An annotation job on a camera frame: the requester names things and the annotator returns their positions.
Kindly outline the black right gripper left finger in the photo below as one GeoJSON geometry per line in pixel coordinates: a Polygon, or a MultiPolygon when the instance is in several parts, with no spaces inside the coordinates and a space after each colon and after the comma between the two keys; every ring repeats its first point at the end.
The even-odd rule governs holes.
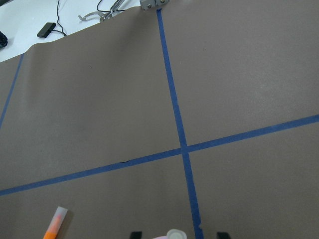
{"type": "Polygon", "coordinates": [[[141,231],[134,231],[130,234],[130,239],[141,239],[142,238],[142,232],[141,231]]]}

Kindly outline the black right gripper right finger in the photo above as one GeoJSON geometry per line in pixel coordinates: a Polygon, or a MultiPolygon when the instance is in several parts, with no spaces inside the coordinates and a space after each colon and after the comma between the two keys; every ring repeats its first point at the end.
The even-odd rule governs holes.
{"type": "Polygon", "coordinates": [[[229,233],[227,232],[217,232],[216,233],[217,239],[229,239],[229,233]]]}

